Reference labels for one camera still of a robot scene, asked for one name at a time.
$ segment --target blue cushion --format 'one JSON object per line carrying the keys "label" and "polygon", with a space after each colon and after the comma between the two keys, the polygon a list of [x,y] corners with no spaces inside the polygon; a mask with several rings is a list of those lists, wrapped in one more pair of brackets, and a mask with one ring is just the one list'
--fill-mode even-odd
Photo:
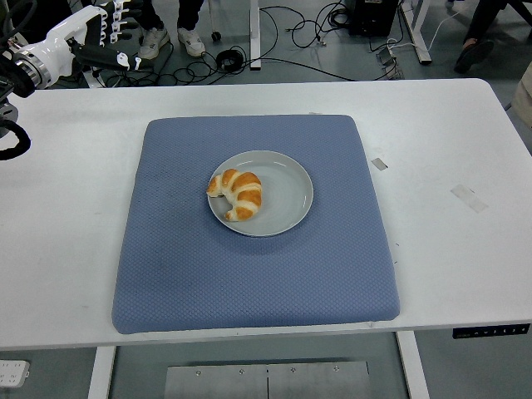
{"label": "blue cushion", "polygon": [[[272,237],[212,214],[214,170],[249,150],[299,162],[314,200]],[[382,219],[348,116],[221,116],[146,130],[116,280],[120,333],[390,320],[399,299]]]}

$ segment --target sneaker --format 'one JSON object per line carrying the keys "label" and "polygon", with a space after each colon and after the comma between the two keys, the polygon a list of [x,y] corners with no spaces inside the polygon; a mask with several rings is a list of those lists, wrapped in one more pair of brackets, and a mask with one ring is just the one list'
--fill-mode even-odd
{"label": "sneaker", "polygon": [[150,30],[143,30],[144,38],[139,49],[139,57],[146,60],[152,60],[159,55],[159,49],[169,40],[170,36],[165,27],[157,29],[152,27]]}
{"label": "sneaker", "polygon": [[470,44],[458,57],[455,64],[455,72],[466,73],[474,64],[483,62],[490,55],[494,45],[491,40]]}
{"label": "sneaker", "polygon": [[189,56],[198,58],[205,52],[205,46],[196,31],[187,31],[183,27],[177,28],[177,38],[185,44]]}

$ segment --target tape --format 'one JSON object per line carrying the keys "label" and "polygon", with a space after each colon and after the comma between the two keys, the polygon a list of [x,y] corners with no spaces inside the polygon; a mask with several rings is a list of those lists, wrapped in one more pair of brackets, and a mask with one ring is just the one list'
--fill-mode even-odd
{"label": "tape", "polygon": [[451,190],[451,193],[454,194],[460,200],[462,200],[464,204],[473,209],[477,214],[479,214],[488,207],[487,204],[482,202],[479,197],[476,196],[473,190],[468,189],[464,185],[457,185],[454,189]]}
{"label": "tape", "polygon": [[374,160],[372,160],[372,164],[374,164],[380,171],[388,169],[388,165],[382,162],[380,158],[375,158]]}

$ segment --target white plate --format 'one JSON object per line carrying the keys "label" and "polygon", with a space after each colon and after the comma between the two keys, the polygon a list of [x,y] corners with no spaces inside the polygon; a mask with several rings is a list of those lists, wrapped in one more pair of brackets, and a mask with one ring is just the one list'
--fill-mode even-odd
{"label": "white plate", "polygon": [[310,209],[313,183],[307,171],[289,156],[272,151],[243,152],[222,163],[213,176],[227,169],[253,172],[263,186],[260,211],[244,222],[229,222],[225,218],[225,213],[232,208],[225,197],[207,196],[218,220],[238,233],[254,237],[280,234],[303,220]]}

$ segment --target croissant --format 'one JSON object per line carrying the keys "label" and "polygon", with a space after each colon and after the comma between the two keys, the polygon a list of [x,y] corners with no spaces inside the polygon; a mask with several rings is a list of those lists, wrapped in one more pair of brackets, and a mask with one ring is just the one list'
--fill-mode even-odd
{"label": "croissant", "polygon": [[231,222],[239,222],[253,217],[262,205],[262,184],[251,172],[241,173],[236,169],[226,170],[209,182],[209,197],[225,196],[233,208],[225,214]]}

